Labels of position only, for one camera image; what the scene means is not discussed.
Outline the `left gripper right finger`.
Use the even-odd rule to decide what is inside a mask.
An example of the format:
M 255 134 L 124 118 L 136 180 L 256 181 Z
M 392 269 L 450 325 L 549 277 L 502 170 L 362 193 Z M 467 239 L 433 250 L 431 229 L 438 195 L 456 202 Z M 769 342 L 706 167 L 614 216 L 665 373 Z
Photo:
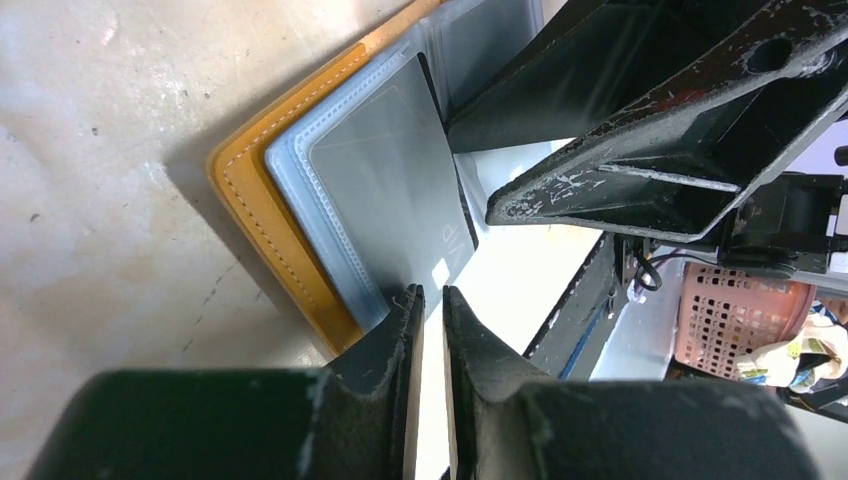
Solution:
M 443 290 L 454 479 L 817 479 L 785 407 L 721 380 L 563 381 Z

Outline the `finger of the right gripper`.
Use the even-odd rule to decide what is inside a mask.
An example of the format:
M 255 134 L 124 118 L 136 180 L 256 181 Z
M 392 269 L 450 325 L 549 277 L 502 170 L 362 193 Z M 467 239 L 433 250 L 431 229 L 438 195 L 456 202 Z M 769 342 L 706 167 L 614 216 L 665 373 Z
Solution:
M 448 122 L 455 153 L 578 137 L 738 29 L 761 1 L 568 1 Z
M 703 238 L 842 112 L 847 30 L 742 27 L 497 190 L 492 225 Z

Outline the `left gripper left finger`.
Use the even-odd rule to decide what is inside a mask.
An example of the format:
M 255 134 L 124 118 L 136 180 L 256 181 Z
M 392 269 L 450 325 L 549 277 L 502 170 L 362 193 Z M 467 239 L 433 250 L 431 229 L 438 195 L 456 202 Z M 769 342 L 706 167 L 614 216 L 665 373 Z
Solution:
M 424 292 L 322 367 L 112 370 L 70 399 L 32 479 L 404 479 Z

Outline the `tan leather card holder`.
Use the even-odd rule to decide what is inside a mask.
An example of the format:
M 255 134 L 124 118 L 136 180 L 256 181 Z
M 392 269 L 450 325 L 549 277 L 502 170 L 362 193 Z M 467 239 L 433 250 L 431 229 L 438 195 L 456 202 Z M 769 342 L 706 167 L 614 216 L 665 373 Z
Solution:
M 444 47 L 448 27 L 471 18 L 481 18 L 485 32 L 511 42 L 503 50 L 508 56 L 524 48 L 544 25 L 539 1 L 410 1 L 263 108 L 208 158 L 207 176 L 219 199 L 336 355 L 365 330 L 343 306 L 293 207 L 273 184 L 264 153 L 278 135 L 402 37 L 420 33 L 428 46 Z

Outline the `black VIP card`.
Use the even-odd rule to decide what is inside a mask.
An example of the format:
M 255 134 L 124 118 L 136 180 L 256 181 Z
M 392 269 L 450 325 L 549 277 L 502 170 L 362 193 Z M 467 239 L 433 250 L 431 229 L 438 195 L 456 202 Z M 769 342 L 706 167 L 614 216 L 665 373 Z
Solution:
M 424 53 L 367 66 L 327 112 L 308 158 L 360 269 L 345 298 L 369 331 L 407 285 L 437 296 L 453 283 L 477 242 Z

